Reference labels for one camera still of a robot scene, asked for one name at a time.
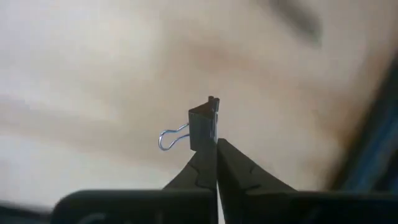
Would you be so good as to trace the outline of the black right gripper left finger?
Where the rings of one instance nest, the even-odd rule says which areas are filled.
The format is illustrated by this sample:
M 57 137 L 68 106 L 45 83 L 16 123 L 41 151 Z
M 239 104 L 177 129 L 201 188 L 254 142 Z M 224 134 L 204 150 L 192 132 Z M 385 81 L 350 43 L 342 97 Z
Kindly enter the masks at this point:
M 164 189 L 216 189 L 216 144 L 202 145 Z

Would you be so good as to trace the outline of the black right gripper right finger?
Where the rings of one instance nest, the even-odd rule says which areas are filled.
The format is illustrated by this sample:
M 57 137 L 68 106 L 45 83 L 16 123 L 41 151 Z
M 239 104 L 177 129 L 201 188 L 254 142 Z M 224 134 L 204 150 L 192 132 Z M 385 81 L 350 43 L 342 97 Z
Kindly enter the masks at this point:
M 238 189 L 266 191 L 295 191 L 291 186 L 274 177 L 226 139 L 218 140 L 219 171 L 226 171 L 236 181 Z

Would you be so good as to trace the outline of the black binder clip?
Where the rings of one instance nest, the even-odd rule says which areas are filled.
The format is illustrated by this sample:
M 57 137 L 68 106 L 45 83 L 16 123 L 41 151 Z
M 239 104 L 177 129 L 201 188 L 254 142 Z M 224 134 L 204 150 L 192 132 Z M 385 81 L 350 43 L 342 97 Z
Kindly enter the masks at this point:
M 208 101 L 202 105 L 188 110 L 188 122 L 178 129 L 165 129 L 159 134 L 158 147 L 162 151 L 170 150 L 175 143 L 183 138 L 190 139 L 190 149 L 198 151 L 207 141 L 217 142 L 217 121 L 220 99 L 209 96 Z M 166 134 L 175 134 L 188 128 L 189 132 L 175 138 L 168 146 L 162 144 Z

